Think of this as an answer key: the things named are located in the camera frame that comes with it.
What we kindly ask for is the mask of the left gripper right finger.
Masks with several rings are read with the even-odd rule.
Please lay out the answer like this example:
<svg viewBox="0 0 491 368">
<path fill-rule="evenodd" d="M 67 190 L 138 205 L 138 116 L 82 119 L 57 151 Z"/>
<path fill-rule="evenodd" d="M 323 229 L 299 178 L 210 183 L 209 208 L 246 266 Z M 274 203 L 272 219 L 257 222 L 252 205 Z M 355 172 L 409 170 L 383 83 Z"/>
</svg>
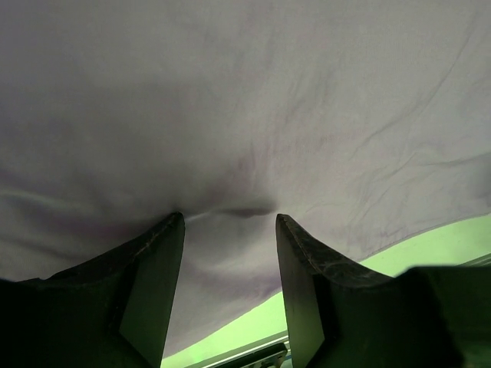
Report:
<svg viewBox="0 0 491 368">
<path fill-rule="evenodd" d="M 396 277 L 366 268 L 275 221 L 295 367 L 488 367 L 490 268 L 415 267 Z"/>
</svg>

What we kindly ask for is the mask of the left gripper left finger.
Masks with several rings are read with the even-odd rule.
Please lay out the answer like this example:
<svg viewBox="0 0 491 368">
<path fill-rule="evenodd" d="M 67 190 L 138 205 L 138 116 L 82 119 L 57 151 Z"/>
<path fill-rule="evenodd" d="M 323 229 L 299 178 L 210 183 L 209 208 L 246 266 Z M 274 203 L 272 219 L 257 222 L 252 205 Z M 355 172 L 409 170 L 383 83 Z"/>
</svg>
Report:
<svg viewBox="0 0 491 368">
<path fill-rule="evenodd" d="M 3 367 L 158 367 L 183 255 L 174 212 L 48 279 L 1 282 Z"/>
</svg>

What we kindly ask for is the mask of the purple trousers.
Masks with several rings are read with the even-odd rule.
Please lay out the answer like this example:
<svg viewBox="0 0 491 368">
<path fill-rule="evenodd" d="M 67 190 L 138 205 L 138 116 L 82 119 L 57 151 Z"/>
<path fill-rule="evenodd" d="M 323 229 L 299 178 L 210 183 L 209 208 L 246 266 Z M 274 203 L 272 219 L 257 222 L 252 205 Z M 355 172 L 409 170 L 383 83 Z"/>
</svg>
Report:
<svg viewBox="0 0 491 368">
<path fill-rule="evenodd" d="M 1 276 L 181 212 L 166 354 L 279 291 L 279 213 L 361 260 L 489 211 L 488 1 L 1 3 Z"/>
</svg>

